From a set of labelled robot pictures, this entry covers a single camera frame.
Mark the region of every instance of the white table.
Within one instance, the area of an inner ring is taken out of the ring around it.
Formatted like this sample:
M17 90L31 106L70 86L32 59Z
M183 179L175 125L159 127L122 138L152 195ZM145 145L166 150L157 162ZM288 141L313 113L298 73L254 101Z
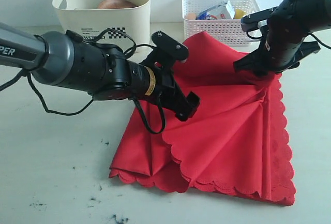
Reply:
M22 28L33 34L57 26ZM182 23L152 24L183 41ZM331 43L331 31L317 34ZM249 47L237 47L250 52ZM215 193L164 193L108 179L132 102L95 102L78 116L44 112L26 79L0 93L0 224L330 223L331 51L282 77L296 202L279 207ZM0 67L0 82L18 70ZM72 112L85 93L37 84L51 109Z

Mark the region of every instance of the white container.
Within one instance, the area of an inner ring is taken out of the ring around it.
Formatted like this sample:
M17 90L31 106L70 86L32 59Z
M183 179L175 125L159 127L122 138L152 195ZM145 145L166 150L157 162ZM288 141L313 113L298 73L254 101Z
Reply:
M187 20L185 16L188 13L200 12L219 4L221 1L230 1L234 8L239 8L251 14L260 11L255 0L182 0L182 14L184 20L185 39L202 31L208 32L217 40L229 46L248 46L253 41L242 31L240 20Z
M125 9L97 9L104 0L53 0L52 4L62 28L90 39L106 28L125 32L137 44L150 41L151 0L127 0L137 5ZM130 39L117 33L106 33L99 43L112 43L123 50L130 48Z

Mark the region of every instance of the red cloth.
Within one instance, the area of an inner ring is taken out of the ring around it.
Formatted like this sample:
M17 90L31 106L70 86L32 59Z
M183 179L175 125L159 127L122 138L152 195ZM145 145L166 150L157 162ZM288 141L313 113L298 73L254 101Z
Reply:
M110 165L109 177L166 192L201 191L272 202L294 203L292 151L285 130L280 75L259 79L234 72L237 52L206 32L187 39L190 56L174 75L187 95L201 97L195 116L180 122L165 110L167 127L152 135L135 109ZM141 102L159 130L156 106Z

